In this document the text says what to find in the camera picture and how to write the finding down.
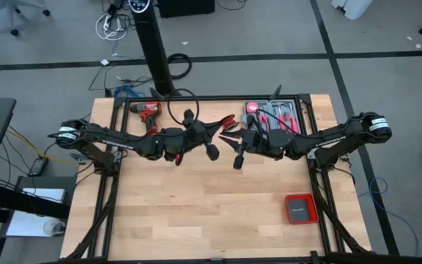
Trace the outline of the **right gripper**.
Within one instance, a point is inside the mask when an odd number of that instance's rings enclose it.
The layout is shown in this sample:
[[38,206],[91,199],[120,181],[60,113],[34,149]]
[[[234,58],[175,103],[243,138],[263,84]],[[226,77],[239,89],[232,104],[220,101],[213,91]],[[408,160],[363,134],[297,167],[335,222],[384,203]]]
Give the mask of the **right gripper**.
[[234,139],[240,139],[240,143],[226,137],[219,138],[227,143],[237,156],[233,163],[234,169],[241,169],[244,161],[244,153],[255,153],[261,143],[261,125],[256,115],[247,115],[247,122],[244,128],[236,131],[223,131],[222,135]]

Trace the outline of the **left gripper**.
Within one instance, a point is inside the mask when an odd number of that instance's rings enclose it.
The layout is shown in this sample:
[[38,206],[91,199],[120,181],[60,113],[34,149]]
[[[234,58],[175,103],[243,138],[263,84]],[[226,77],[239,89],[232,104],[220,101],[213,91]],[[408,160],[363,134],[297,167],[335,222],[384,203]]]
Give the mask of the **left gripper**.
[[224,131],[228,129],[229,117],[224,117],[216,122],[204,123],[195,120],[194,113],[190,109],[187,109],[184,112],[182,124],[185,126],[185,135],[179,151],[180,155],[184,155],[203,144],[206,148],[206,154],[211,161],[219,158],[219,150],[212,144],[212,138],[221,128]]

